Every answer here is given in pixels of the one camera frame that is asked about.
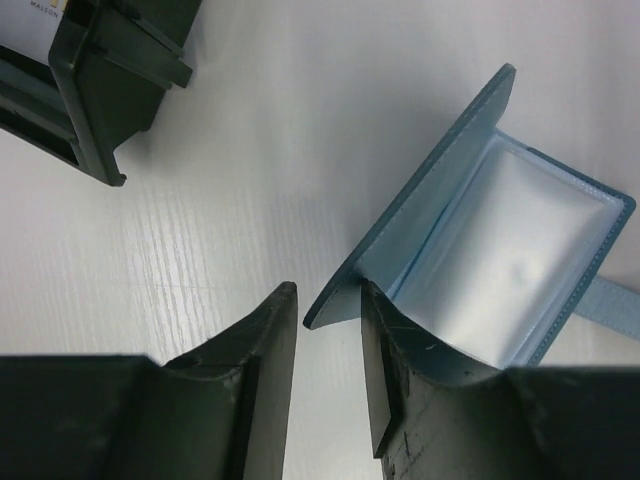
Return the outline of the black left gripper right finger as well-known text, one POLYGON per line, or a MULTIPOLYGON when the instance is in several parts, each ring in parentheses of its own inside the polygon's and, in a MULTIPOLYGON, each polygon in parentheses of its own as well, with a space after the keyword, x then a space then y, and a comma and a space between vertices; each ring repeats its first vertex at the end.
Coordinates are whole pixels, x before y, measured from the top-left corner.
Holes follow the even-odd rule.
POLYGON ((402 314, 371 281, 361 336, 374 456, 387 479, 635 479, 639 371, 498 370, 402 314))

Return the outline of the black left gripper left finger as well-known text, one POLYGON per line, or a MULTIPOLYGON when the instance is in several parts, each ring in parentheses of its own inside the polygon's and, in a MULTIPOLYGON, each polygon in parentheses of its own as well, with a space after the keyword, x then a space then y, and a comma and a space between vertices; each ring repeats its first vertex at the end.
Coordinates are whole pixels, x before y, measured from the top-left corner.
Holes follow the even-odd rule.
POLYGON ((298 320, 293 282, 165 364, 144 355, 1 360, 5 479, 278 479, 298 320))

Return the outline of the blue card holder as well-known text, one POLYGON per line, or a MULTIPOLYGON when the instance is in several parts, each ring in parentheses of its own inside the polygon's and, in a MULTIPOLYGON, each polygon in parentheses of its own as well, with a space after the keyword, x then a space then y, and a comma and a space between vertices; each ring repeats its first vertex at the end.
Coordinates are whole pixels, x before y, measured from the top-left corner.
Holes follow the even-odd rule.
POLYGON ((572 314, 629 338, 639 297, 597 273, 635 201, 501 132, 502 66, 336 270, 303 323, 361 317, 375 284, 390 339, 432 381, 534 366, 572 314))

